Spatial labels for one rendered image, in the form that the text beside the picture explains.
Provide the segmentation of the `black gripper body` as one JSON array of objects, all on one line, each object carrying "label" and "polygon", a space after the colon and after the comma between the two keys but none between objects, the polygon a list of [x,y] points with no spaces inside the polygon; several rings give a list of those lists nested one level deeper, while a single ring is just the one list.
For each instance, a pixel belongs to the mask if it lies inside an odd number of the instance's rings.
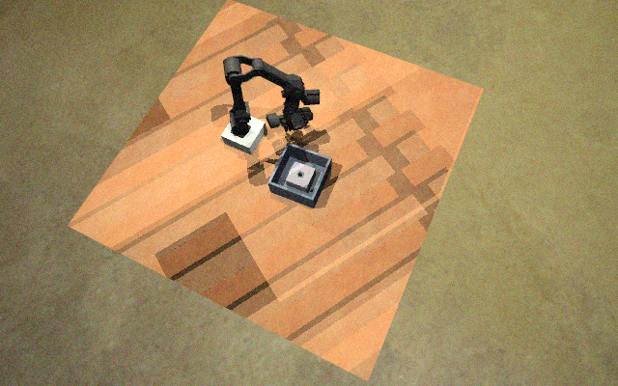
[{"label": "black gripper body", "polygon": [[267,114],[266,120],[270,128],[279,127],[280,123],[281,125],[288,124],[286,120],[288,114],[291,112],[296,113],[298,110],[301,110],[301,116],[308,117],[309,121],[313,120],[314,115],[308,106],[301,107],[301,108],[299,108],[298,106],[296,109],[291,109],[285,105],[285,101],[283,101],[283,104],[284,104],[284,109],[282,109],[283,115],[277,116],[276,113]]}]

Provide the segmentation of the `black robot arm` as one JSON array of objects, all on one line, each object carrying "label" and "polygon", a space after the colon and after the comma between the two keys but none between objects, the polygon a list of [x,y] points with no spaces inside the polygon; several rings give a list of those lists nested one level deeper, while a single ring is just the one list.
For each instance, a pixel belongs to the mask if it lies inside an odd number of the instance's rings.
[{"label": "black robot arm", "polygon": [[[242,74],[240,64],[251,66],[252,70]],[[240,138],[244,138],[251,128],[249,103],[243,101],[241,83],[255,76],[261,76],[283,88],[281,95],[285,98],[285,105],[288,108],[296,109],[300,101],[303,105],[320,104],[320,89],[306,90],[300,76],[287,74],[264,62],[261,58],[249,58],[243,55],[230,56],[223,60],[223,67],[225,79],[231,86],[234,100],[233,108],[229,111],[232,131],[230,132]],[[289,113],[286,120],[290,122],[293,131],[303,129],[309,123],[308,117],[301,116],[301,110]]]}]

